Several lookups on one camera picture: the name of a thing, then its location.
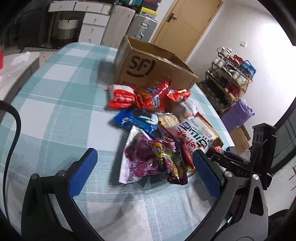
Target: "wooden door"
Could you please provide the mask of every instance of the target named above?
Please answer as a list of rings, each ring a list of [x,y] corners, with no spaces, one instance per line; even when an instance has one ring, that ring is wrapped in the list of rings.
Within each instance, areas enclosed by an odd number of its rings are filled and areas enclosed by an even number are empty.
[[[220,0],[179,0],[153,43],[186,60],[221,4]]]

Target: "blue snack bag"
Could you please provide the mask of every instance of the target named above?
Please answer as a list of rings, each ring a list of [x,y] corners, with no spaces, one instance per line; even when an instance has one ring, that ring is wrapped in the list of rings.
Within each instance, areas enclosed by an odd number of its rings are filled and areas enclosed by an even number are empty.
[[[115,117],[114,121],[124,128],[131,128],[133,125],[144,130],[149,136],[157,130],[158,116],[151,112],[132,107],[123,109]]]

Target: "woven basket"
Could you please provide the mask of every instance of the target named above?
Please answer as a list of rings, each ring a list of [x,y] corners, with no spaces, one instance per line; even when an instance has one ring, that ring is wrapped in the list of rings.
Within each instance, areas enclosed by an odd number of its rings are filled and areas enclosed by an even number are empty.
[[[59,20],[57,25],[58,39],[72,39],[75,36],[79,20]]]

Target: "blue gripper pad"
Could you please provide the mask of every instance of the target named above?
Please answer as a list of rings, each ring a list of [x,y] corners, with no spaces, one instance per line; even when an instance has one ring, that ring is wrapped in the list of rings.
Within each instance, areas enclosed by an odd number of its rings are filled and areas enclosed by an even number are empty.
[[[207,158],[205,154],[200,155],[195,151],[192,158],[193,164],[209,194],[218,199],[221,196],[221,182],[207,163],[209,160],[205,160],[205,158]]]
[[[78,196],[84,187],[89,175],[98,162],[98,152],[89,148],[79,160],[80,165],[69,180],[68,193],[70,198]]]

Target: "sf logo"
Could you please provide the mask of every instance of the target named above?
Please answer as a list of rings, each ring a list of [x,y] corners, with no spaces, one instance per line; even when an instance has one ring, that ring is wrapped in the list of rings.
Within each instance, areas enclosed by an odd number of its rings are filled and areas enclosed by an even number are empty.
[[[154,60],[141,59],[139,56],[133,56],[131,62],[132,64],[126,73],[133,77],[145,77],[151,73],[155,66]]]

